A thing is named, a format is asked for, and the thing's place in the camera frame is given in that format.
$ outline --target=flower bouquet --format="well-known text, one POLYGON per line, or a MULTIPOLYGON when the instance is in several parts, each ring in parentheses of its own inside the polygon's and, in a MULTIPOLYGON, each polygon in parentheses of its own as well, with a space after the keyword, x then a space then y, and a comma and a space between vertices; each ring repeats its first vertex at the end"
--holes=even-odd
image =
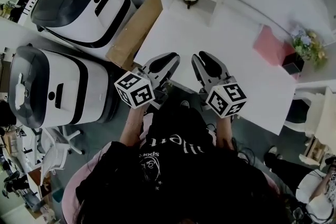
POLYGON ((326 64, 328 57, 316 33, 297 25, 291 36, 293 47, 303 60, 311 61, 316 70, 326 64))

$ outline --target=black vase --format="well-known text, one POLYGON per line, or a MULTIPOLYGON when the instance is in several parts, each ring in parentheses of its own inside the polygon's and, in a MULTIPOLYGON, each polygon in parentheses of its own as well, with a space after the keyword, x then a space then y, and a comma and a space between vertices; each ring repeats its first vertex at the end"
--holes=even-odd
POLYGON ((290 74, 301 73, 305 61, 301 58, 299 54, 294 52, 293 54, 287 55, 282 63, 282 67, 290 74))

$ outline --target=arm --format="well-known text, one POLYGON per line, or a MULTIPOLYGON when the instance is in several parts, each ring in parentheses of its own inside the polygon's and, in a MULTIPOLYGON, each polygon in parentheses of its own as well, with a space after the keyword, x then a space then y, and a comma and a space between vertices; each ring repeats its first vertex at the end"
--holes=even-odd
POLYGON ((324 177, 324 179, 321 181, 321 183, 314 190, 314 192, 312 193, 312 195, 309 198, 309 201, 312 201, 315 197, 318 197, 321 194, 324 194, 326 192, 325 190, 327 188, 327 184, 329 183, 330 177, 335 172, 335 170, 336 170, 336 161, 334 161, 330 165, 327 175, 324 177))
POLYGON ((224 147, 230 150, 234 150, 232 144, 232 128, 231 119, 227 118, 217 118, 217 147, 224 147))
POLYGON ((329 171, 327 175, 324 177, 324 179, 321 181, 321 183, 317 186, 317 188, 314 190, 312 195, 309 198, 309 201, 311 202, 315 197, 320 196, 321 194, 324 194, 326 191, 326 187, 328 182, 330 181, 330 177, 332 175, 333 171, 329 171))
POLYGON ((137 109, 130 109, 124 130, 119 139, 120 143, 126 146, 134 146, 139 142, 143 115, 147 107, 147 105, 143 105, 137 109))

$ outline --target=white desk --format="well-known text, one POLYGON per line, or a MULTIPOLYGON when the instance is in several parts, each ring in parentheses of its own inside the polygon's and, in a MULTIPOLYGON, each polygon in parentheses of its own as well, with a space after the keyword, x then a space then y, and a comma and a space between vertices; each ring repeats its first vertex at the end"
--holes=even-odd
POLYGON ((36 169, 41 166, 40 153, 37 149, 38 141, 41 138, 41 132, 37 132, 26 126, 22 126, 22 130, 25 132, 26 136, 22 137, 23 148, 22 151, 32 150, 25 154, 26 158, 29 160, 31 168, 36 169))
POLYGON ((172 80, 199 92, 202 86, 196 79, 191 57, 201 50, 215 55, 236 77, 247 95, 248 102, 240 115, 279 134, 296 81, 282 67, 271 66, 253 50, 260 24, 223 6, 213 25, 209 28, 194 24, 164 10, 134 61, 144 65, 152 57, 176 52, 181 56, 181 63, 172 80))

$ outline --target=leg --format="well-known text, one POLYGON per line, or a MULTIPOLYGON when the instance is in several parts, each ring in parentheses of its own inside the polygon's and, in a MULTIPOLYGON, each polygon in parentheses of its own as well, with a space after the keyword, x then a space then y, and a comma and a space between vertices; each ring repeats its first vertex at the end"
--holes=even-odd
POLYGON ((70 148, 71 148, 72 150, 74 150, 77 154, 84 155, 85 152, 79 150, 78 148, 76 148, 70 141, 69 141, 69 145, 70 145, 70 148))
POLYGON ((13 188, 15 190, 29 188, 29 183, 26 183, 26 180, 27 180, 27 176, 18 178, 17 180, 13 182, 13 188))
POLYGON ((313 171, 310 168, 277 159, 273 153, 266 153, 264 159, 266 166, 271 168, 272 172, 280 177, 294 194, 303 178, 313 171))
POLYGON ((82 132, 80 130, 75 131, 74 133, 70 134, 69 136, 64 136, 68 141, 75 138, 77 135, 81 134, 82 132))

